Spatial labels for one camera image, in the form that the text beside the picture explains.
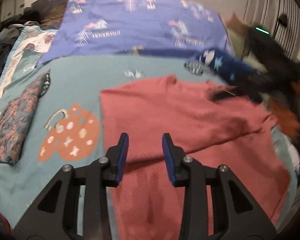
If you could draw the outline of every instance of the orange floral pattern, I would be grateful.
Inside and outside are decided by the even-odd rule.
[[[29,131],[38,99],[47,89],[49,73],[41,74],[19,98],[10,101],[0,114],[0,162],[15,164]]]

